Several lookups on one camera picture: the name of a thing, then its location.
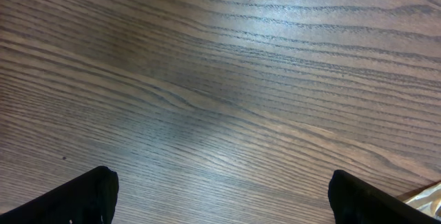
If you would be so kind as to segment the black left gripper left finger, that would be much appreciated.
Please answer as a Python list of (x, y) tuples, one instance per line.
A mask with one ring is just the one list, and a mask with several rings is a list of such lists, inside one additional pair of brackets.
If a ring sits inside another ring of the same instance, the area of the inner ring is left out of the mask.
[(111, 224), (118, 192), (118, 174), (101, 165), (2, 214), (1, 224)]

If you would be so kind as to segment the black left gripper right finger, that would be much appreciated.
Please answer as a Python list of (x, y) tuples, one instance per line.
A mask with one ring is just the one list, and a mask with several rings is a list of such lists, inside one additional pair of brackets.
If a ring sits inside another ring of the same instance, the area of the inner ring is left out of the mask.
[(334, 172), (328, 199), (336, 224), (440, 224), (344, 170)]

